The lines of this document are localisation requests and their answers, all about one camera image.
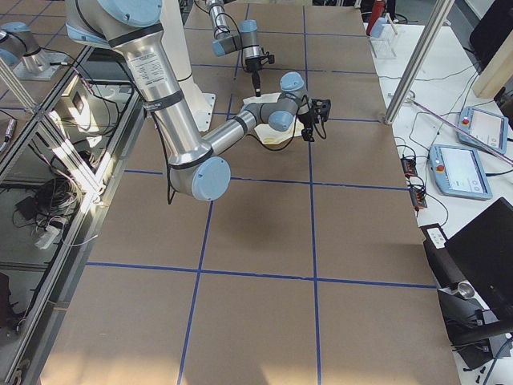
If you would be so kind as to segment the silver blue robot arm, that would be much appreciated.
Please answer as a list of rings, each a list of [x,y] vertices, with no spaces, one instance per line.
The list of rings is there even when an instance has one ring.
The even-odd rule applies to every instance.
[[[259,43],[257,22],[253,19],[245,19],[233,32],[228,20],[232,18],[225,12],[226,1],[206,1],[206,9],[212,24],[213,42],[212,50],[215,56],[221,57],[236,51],[241,52],[242,69],[252,76],[252,85],[255,96],[261,96],[260,71],[266,58],[263,48]]]
[[[198,201],[221,197],[231,180],[222,153],[260,124],[286,132],[301,122],[303,140],[313,141],[314,134],[325,136],[325,130],[317,127],[327,121],[331,103],[311,98],[305,81],[294,71],[281,77],[276,102],[249,103],[201,135],[164,49],[161,1],[67,1],[65,5],[71,40],[112,49],[125,59],[144,108],[160,133],[169,199],[175,193]]]

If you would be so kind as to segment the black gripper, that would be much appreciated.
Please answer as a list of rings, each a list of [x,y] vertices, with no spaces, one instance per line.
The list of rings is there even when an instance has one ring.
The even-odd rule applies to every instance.
[[[317,114],[314,108],[310,108],[307,112],[298,115],[299,121],[303,124],[301,137],[304,141],[314,141],[313,131],[316,117]]]
[[[250,58],[244,61],[245,68],[252,76],[252,85],[256,97],[261,97],[261,78],[259,71],[261,70],[261,60],[259,58]]]

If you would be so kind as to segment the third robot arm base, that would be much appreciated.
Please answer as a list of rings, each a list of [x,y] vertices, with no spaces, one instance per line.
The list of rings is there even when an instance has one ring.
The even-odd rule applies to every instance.
[[[21,80],[50,81],[67,56],[43,49],[24,22],[1,25],[1,59]]]

